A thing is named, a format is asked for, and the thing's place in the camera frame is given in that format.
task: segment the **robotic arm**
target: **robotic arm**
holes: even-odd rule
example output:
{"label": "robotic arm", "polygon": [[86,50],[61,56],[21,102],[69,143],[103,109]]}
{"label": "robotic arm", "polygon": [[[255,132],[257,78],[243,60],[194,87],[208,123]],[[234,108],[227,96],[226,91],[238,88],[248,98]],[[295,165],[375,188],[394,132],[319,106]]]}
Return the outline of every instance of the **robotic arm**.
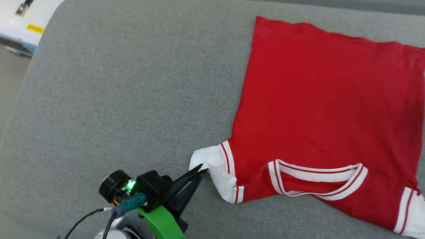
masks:
{"label": "robotic arm", "polygon": [[200,171],[201,166],[175,181],[155,170],[136,180],[122,170],[111,173],[100,185],[99,194],[115,206],[112,223],[95,239],[184,239],[188,224],[180,216],[207,171]]}

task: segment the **white table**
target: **white table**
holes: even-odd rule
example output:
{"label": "white table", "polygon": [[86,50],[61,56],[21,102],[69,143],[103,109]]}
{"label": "white table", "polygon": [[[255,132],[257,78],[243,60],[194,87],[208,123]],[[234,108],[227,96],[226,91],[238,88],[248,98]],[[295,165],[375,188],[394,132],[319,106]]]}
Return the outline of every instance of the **white table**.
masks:
{"label": "white table", "polygon": [[64,0],[34,0],[23,17],[16,11],[24,0],[0,0],[0,44],[32,56],[43,30]]}

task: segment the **green light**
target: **green light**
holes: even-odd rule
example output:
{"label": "green light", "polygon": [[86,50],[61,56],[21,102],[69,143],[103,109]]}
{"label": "green light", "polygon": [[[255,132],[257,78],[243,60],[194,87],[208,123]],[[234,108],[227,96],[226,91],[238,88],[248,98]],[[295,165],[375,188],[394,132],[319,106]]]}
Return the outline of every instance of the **green light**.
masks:
{"label": "green light", "polygon": [[125,185],[125,189],[127,190],[127,192],[131,192],[135,183],[136,183],[135,180],[131,180]]}

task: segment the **green plastic bracket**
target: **green plastic bracket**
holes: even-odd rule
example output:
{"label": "green plastic bracket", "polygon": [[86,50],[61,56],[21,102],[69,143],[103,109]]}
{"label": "green plastic bracket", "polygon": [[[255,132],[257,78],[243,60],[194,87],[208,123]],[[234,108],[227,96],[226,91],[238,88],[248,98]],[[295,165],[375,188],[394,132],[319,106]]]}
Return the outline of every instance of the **green plastic bracket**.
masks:
{"label": "green plastic bracket", "polygon": [[184,234],[171,213],[163,206],[147,213],[138,208],[157,239],[184,239]]}

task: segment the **cable connector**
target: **cable connector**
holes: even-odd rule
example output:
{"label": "cable connector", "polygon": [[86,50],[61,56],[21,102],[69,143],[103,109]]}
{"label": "cable connector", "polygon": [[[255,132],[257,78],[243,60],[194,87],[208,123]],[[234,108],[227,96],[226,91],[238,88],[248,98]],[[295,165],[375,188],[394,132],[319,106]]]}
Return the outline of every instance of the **cable connector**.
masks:
{"label": "cable connector", "polygon": [[127,212],[143,206],[145,201],[146,197],[143,193],[136,193],[133,196],[124,199],[120,205],[113,207],[111,213],[116,212],[116,218],[122,217]]}

